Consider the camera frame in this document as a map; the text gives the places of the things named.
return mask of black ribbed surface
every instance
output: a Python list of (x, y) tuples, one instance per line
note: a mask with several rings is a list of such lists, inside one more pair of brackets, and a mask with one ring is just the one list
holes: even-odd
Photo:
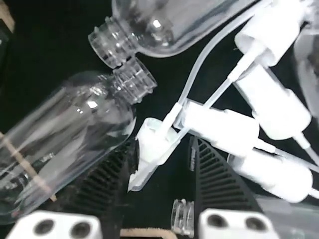
[(55, 203), (46, 202), (42, 209), (97, 216), (103, 223), (104, 237), (119, 238), (129, 178), (138, 165), (138, 148), (137, 141), (128, 140), (62, 189)]
[(199, 214), (208, 208), (262, 213), (241, 177), (210, 144), (194, 137), (192, 148), (196, 150), (195, 225)]

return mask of white block with holes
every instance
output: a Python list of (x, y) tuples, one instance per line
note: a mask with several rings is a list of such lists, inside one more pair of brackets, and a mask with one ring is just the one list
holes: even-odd
[(207, 209), (199, 216), (200, 239), (279, 239), (260, 213)]
[(93, 216), (36, 211), (17, 221), (6, 239), (102, 239)]

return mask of bottle neck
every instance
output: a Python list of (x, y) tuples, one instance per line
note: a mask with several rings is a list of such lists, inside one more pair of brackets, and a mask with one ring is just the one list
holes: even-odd
[(102, 76), (110, 92), (124, 99), (130, 105), (140, 103), (151, 94), (157, 83), (147, 68), (135, 57), (113, 70), (113, 77)]
[(125, 32), (113, 17), (105, 18), (105, 23), (95, 27), (88, 38), (96, 54), (112, 69), (121, 66), (137, 52), (135, 35)]

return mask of black background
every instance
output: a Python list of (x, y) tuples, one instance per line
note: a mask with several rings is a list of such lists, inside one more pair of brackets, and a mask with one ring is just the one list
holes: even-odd
[[(102, 24), (105, 16), (112, 15), (110, 0), (5, 0), (5, 2), (16, 21), (16, 26), (7, 64), (4, 71), (0, 72), (0, 77), (4, 80), (4, 87), (0, 93), (2, 132), (7, 132), (40, 104), (55, 87), (73, 74), (86, 70), (111, 73), (95, 55), (87, 40), (87, 35), (93, 27)], [(219, 29), (174, 57), (156, 59), (138, 55), (159, 86), (152, 95), (144, 98), (143, 102), (136, 106), (138, 115), (136, 129), (139, 129), (147, 117), (164, 118), (177, 101), (200, 51)], [(192, 87), (189, 96), (191, 99), (205, 102), (240, 59), (241, 53), (233, 43), (234, 35), (235, 33), (229, 35), (209, 55)], [(291, 50), (273, 70), (282, 83), (304, 101), (295, 78)], [(215, 107), (251, 115), (250, 108), (234, 87), (227, 90)], [(317, 150), (319, 132), (314, 122), (306, 129), (305, 135)], [(264, 137), (262, 132), (261, 138), (274, 143)], [(308, 159), (292, 140), (274, 144), (296, 156)], [(183, 140), (167, 163), (158, 168), (141, 192), (129, 193), (130, 206), (124, 227), (169, 229), (174, 199), (193, 200), (194, 177), (187, 169), (187, 147), (188, 137)], [(254, 184), (250, 186), (255, 192), (261, 192), (259, 186)], [(307, 202), (317, 203), (310, 198)], [(1, 238), (9, 229), (9, 226), (0, 228), (3, 235)]]

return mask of threaded bottle neck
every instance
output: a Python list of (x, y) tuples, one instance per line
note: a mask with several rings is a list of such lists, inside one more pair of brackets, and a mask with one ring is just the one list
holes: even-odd
[(137, 51), (134, 34), (125, 32), (113, 17), (105, 18), (105, 23), (95, 27), (88, 39), (95, 53), (112, 69), (121, 66)]
[(130, 105), (140, 103), (157, 86), (151, 73), (136, 57), (114, 69), (113, 73), (111, 80), (105, 77), (110, 92)]
[(179, 235), (194, 237), (194, 202), (175, 200), (170, 219), (171, 230)]

